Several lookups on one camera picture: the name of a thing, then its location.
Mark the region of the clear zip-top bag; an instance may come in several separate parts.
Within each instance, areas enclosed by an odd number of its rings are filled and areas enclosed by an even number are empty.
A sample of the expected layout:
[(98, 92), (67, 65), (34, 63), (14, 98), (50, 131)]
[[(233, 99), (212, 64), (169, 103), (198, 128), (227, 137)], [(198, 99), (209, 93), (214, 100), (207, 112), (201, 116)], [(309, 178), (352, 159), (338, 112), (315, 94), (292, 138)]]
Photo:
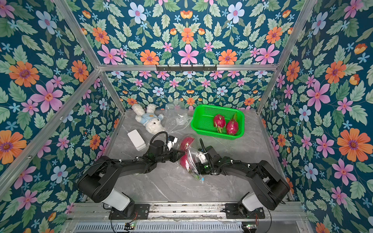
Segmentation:
[(192, 121), (193, 111), (186, 108), (180, 100), (174, 100), (165, 106), (164, 125), (168, 133), (176, 133), (186, 129)]
[(194, 142), (192, 143), (192, 145), (186, 150), (184, 151), (185, 154), (187, 154), (189, 156), (189, 161), (191, 163), (191, 171), (188, 172), (190, 175), (192, 175), (196, 180), (198, 180), (199, 182), (201, 183), (204, 183), (204, 175), (201, 175), (198, 173), (197, 171), (197, 167), (196, 167), (196, 162), (197, 162), (197, 153), (201, 151), (203, 153), (205, 153), (206, 157), (207, 157), (207, 153), (203, 151), (203, 149), (196, 149), (194, 148)]

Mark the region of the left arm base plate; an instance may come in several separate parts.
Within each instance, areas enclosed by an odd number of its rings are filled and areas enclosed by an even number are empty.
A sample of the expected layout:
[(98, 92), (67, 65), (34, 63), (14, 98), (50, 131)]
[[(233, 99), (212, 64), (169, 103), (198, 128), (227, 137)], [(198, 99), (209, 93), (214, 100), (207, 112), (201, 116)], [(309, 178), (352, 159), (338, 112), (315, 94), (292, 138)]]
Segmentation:
[(150, 212), (149, 204), (129, 204), (123, 211), (113, 209), (110, 220), (145, 220)]

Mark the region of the pink dragon fruit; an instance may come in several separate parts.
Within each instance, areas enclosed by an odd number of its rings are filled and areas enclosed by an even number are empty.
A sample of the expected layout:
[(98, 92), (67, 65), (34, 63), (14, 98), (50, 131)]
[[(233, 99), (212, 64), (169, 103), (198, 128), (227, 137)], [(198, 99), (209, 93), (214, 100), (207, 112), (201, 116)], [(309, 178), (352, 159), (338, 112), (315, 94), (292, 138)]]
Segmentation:
[(217, 129), (218, 133), (222, 133), (226, 126), (225, 117), (218, 114), (213, 118), (213, 125)]
[(191, 136), (185, 137), (181, 142), (180, 150), (186, 151), (192, 145), (194, 140), (195, 140), (194, 137), (191, 137)]
[(239, 124), (237, 122), (238, 115), (235, 113), (230, 121), (226, 124), (226, 132), (228, 135), (236, 135), (239, 131)]
[(188, 171), (188, 172), (191, 171), (191, 163), (189, 161), (189, 156), (187, 154), (185, 154), (184, 156), (182, 156), (182, 158), (180, 159), (180, 165), (186, 171)]

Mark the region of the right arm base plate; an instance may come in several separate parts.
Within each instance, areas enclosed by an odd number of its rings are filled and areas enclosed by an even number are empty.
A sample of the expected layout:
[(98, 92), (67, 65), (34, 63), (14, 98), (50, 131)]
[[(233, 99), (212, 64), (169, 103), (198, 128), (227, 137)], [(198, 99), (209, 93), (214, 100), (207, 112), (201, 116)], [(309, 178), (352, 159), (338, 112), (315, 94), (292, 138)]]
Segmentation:
[(263, 208), (257, 208), (254, 211), (247, 210), (238, 203), (226, 203), (221, 212), (226, 214), (227, 219), (264, 219)]

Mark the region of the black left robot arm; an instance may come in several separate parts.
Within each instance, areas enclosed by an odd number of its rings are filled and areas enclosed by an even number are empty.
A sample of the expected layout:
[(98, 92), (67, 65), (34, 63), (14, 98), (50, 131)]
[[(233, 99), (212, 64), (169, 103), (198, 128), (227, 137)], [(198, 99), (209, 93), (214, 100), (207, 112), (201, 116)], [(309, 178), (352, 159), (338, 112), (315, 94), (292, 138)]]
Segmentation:
[(115, 189), (120, 177), (152, 172), (159, 163), (179, 161), (185, 152), (168, 148), (165, 142), (156, 140), (149, 145), (145, 154), (132, 160), (111, 159), (103, 156), (78, 179), (77, 189), (95, 203), (112, 207), (113, 212), (124, 219), (135, 214), (135, 202)]

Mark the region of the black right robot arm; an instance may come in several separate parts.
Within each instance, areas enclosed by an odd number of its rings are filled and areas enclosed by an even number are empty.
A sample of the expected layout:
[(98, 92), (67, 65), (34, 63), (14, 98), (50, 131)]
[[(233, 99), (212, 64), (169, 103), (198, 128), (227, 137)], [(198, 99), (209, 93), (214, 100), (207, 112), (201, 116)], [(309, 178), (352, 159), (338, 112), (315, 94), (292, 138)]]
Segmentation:
[(273, 211), (290, 192), (286, 180), (267, 161), (245, 163), (221, 157), (212, 146), (198, 150), (196, 169), (200, 175), (235, 176), (249, 182), (252, 192), (238, 202), (241, 215), (258, 208)]

